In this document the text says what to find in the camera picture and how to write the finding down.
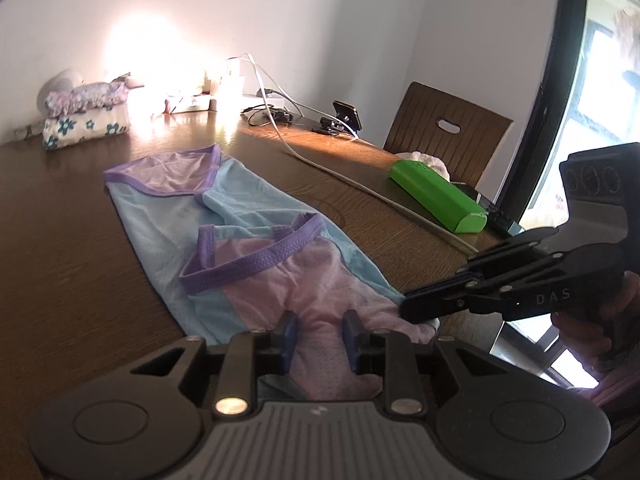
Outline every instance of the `person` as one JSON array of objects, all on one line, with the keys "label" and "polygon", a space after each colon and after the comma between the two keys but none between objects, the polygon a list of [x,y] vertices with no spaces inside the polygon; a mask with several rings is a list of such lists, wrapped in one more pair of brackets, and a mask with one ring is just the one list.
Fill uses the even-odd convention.
[{"label": "person", "polygon": [[612,422],[609,450],[594,478],[597,480],[637,479],[640,476],[640,276],[626,272],[619,293],[600,306],[600,317],[613,320],[622,317],[628,327],[626,343],[629,354],[612,371],[598,373],[599,357],[609,351],[610,338],[601,326],[573,318],[566,312],[555,312],[551,323],[559,337],[585,370],[599,380],[592,390],[581,390],[603,409]]}]

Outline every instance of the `white cable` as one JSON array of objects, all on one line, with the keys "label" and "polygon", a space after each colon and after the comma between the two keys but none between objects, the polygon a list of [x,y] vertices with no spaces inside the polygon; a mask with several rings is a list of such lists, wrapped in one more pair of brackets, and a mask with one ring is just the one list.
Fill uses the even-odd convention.
[{"label": "white cable", "polygon": [[[337,117],[334,117],[332,115],[329,114],[325,114],[324,112],[321,112],[320,110],[316,110],[315,108],[312,108],[311,106],[307,106],[307,105],[303,105],[302,103],[297,102],[295,99],[293,99],[289,94],[287,94],[284,91],[284,88],[282,88],[282,86],[280,86],[276,80],[271,77],[267,71],[265,69],[263,69],[260,65],[258,65],[255,61],[254,58],[251,56],[251,59],[249,59],[249,56],[251,56],[251,54],[242,54],[242,56],[238,56],[238,57],[230,57],[229,59],[239,59],[240,61],[248,61],[249,63],[252,64],[252,66],[254,67],[254,72],[256,70],[259,70],[261,72],[264,72],[264,75],[267,76],[269,79],[271,79],[271,81],[273,81],[273,84],[276,85],[278,87],[278,90],[280,90],[285,97],[291,101],[293,104],[295,104],[296,106],[300,106],[301,108],[304,108],[305,110],[311,110],[312,112],[315,112],[317,114],[320,115],[324,115],[329,117],[330,119],[333,119],[334,121],[338,121],[340,124],[343,124],[349,131],[349,133],[353,136],[354,139],[359,139],[360,137],[358,136],[358,134],[354,131],[353,128],[351,128],[347,123],[345,123],[344,121],[338,119]],[[264,98],[264,84],[260,87],[260,90],[262,91],[262,97]]]},{"label": "white cable", "polygon": [[382,202],[385,202],[385,203],[389,204],[390,206],[392,206],[393,208],[397,209],[398,211],[400,211],[404,215],[408,216],[409,218],[412,218],[413,220],[417,221],[418,223],[423,224],[427,229],[431,230],[432,232],[436,233],[437,235],[440,235],[440,237],[443,238],[444,241],[448,242],[450,245],[452,245],[452,247],[454,247],[455,249],[461,251],[466,256],[473,256],[474,254],[476,254],[478,252],[478,250],[475,247],[473,247],[472,245],[466,243],[464,240],[461,240],[455,234],[450,233],[449,231],[447,231],[446,229],[443,229],[439,225],[436,225],[433,222],[427,220],[423,216],[418,215],[418,213],[415,213],[414,211],[411,211],[410,209],[404,207],[403,205],[400,205],[399,203],[396,203],[393,200],[388,199],[386,196],[380,195],[380,193],[377,193],[377,192],[373,191],[372,189],[369,189],[367,186],[363,186],[361,183],[356,182],[355,180],[352,180],[349,177],[344,176],[343,174],[337,173],[337,171],[330,170],[329,168],[321,166],[320,164],[317,164],[317,163],[313,162],[312,160],[309,160],[308,158],[305,158],[304,156],[300,155],[296,150],[294,150],[289,145],[289,143],[284,139],[282,134],[280,133],[280,130],[278,129],[278,125],[276,124],[276,121],[273,119],[273,115],[271,115],[271,110],[268,107],[266,95],[264,94],[264,82],[262,81],[262,76],[260,75],[260,70],[258,68],[258,65],[254,61],[254,57],[251,54],[244,54],[244,56],[246,56],[246,58],[239,57],[238,59],[242,59],[242,60],[245,60],[245,61],[248,61],[249,63],[251,63],[251,65],[252,65],[252,67],[254,69],[255,78],[258,81],[258,86],[260,87],[260,90],[262,90],[262,99],[264,100],[264,105],[266,106],[266,112],[267,112],[267,115],[269,116],[269,120],[271,122],[271,125],[273,126],[273,129],[276,130],[276,133],[278,134],[278,137],[284,143],[284,145],[287,147],[287,149],[289,150],[291,155],[295,156],[297,159],[301,160],[305,164],[313,166],[314,168],[318,168],[318,170],[324,171],[325,173],[328,173],[330,175],[333,175],[335,178],[338,178],[339,180],[349,184],[350,186],[353,186],[353,187],[355,187],[355,188],[357,188],[359,190],[362,190],[362,191],[364,191],[366,193],[369,193],[370,195],[373,195],[374,197],[382,200]]}]

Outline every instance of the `teal flower print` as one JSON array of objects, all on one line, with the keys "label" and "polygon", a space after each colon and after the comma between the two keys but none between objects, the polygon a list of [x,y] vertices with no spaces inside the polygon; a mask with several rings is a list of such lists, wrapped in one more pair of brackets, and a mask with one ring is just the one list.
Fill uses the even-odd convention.
[{"label": "teal flower print", "polygon": [[66,135],[66,133],[69,130],[73,130],[74,129],[74,124],[76,124],[77,121],[72,121],[69,118],[66,118],[64,121],[62,119],[60,119],[58,121],[58,123],[60,124],[60,127],[58,128],[58,133],[62,134],[63,136]]},{"label": "teal flower print", "polygon": [[105,133],[105,135],[106,136],[110,136],[110,135],[117,134],[119,127],[120,127],[120,125],[118,123],[107,124],[107,132]]},{"label": "teal flower print", "polygon": [[58,148],[58,138],[50,135],[49,139],[42,141],[42,145],[45,150],[55,150]]}]

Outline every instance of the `light blue fabric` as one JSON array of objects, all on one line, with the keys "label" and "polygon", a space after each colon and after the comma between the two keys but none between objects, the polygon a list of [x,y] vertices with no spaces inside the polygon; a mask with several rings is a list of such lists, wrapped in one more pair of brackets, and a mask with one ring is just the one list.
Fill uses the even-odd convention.
[{"label": "light blue fabric", "polygon": [[[301,212],[315,212],[228,157],[222,158],[213,186],[203,194],[206,208],[193,196],[160,198],[129,184],[108,182],[107,186],[149,281],[185,333],[203,336],[208,344],[226,343],[246,327],[219,289],[188,296],[178,281],[196,250],[198,227],[215,224],[223,226],[222,237],[247,238],[255,236],[254,228],[270,234],[270,226],[288,225]],[[402,294],[333,222],[325,221],[321,236],[338,247],[345,266],[377,293],[399,304]],[[300,389],[283,378],[268,382],[276,389],[261,386],[261,397],[302,396]]]}]

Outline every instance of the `gray ribbed panel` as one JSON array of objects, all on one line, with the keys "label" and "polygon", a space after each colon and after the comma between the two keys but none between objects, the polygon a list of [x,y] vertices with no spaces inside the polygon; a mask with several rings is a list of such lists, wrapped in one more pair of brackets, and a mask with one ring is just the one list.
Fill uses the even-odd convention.
[{"label": "gray ribbed panel", "polygon": [[170,480],[470,480],[419,424],[381,416],[371,402],[268,402],[219,424]]}]

